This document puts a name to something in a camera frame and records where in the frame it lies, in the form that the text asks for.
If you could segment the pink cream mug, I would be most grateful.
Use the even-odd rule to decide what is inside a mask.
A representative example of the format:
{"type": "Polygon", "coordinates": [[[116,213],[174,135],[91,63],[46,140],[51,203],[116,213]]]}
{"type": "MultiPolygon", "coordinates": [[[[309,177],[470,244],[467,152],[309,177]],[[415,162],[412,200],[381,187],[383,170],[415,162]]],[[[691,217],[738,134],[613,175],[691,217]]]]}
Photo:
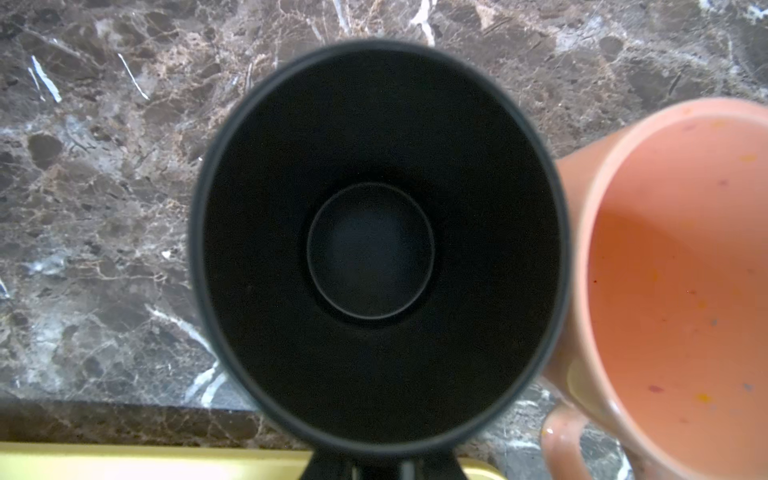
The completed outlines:
{"type": "Polygon", "coordinates": [[[767,475],[767,109],[680,103],[557,162],[572,297],[540,445],[585,479],[582,432],[639,479],[767,475]]]}

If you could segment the black mug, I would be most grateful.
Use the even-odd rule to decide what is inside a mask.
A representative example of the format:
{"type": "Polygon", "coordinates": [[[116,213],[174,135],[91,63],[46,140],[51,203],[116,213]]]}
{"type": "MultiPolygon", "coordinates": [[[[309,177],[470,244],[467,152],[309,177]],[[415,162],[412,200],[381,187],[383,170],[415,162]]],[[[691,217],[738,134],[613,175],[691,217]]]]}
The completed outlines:
{"type": "Polygon", "coordinates": [[[392,40],[279,68],[224,121],[188,222],[207,337],[320,451],[453,449],[537,376],[568,306],[554,162],[484,74],[392,40]]]}

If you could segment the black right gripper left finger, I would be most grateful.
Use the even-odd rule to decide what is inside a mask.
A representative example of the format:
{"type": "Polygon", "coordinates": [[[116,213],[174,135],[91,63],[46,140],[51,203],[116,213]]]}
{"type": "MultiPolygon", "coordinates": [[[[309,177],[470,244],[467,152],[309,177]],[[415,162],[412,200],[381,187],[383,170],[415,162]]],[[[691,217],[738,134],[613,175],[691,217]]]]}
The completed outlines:
{"type": "Polygon", "coordinates": [[[345,456],[314,451],[304,468],[300,480],[352,480],[354,465],[345,456]]]}

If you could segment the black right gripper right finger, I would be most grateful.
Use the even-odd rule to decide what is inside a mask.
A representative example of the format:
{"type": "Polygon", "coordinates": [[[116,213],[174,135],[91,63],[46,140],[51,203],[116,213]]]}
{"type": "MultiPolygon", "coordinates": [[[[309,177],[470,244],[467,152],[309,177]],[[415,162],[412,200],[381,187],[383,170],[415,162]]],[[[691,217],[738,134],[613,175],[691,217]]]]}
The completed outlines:
{"type": "Polygon", "coordinates": [[[418,480],[467,480],[462,466],[452,451],[427,455],[417,462],[418,480]]]}

